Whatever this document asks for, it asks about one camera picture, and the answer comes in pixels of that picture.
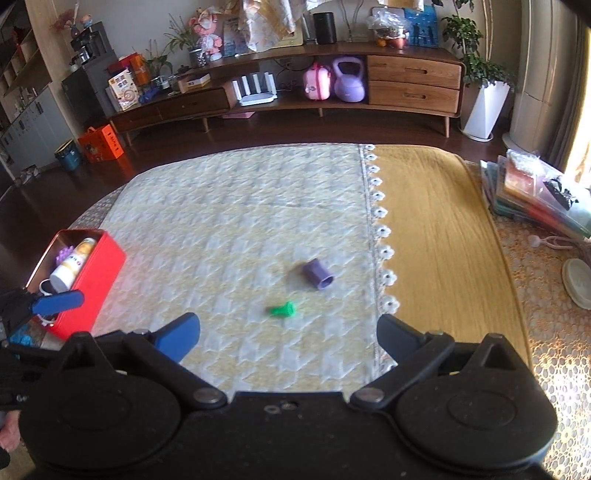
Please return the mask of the person's left hand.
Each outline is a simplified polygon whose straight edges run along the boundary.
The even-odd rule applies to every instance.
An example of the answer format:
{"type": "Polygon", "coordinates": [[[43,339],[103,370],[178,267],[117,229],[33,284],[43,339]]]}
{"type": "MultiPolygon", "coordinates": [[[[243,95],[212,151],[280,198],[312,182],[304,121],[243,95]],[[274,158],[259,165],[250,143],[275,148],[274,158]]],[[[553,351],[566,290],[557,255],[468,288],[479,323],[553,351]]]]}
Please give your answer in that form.
{"type": "Polygon", "coordinates": [[[19,418],[21,412],[9,411],[5,416],[4,426],[0,430],[0,447],[8,453],[17,449],[21,442],[19,418]]]}

